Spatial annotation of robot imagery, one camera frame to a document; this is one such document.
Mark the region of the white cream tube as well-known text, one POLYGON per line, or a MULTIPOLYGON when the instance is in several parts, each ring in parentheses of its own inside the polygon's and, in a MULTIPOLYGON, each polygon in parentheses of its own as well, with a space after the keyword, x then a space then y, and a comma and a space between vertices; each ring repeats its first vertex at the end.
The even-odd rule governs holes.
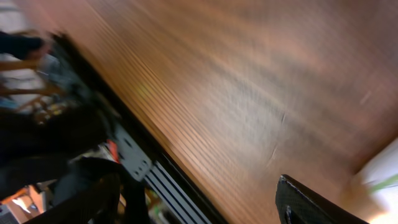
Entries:
POLYGON ((376 206, 365 213, 370 223, 397 223, 397 140, 366 163, 357 176, 371 205, 376 206))

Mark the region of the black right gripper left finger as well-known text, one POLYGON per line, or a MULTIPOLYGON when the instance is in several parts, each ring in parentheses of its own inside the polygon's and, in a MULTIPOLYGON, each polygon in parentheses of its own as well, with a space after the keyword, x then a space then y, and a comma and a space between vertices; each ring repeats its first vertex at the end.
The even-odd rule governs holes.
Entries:
POLYGON ((79 224, 95 219, 114 223, 118 213, 120 179, 108 174, 90 188, 51 208, 25 224, 79 224))

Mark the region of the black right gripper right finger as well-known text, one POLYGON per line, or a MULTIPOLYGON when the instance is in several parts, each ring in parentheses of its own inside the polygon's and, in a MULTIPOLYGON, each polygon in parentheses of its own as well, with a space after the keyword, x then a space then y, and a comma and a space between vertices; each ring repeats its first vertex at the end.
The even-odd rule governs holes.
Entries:
POLYGON ((368 224, 286 174, 279 177, 275 204, 281 224, 368 224))

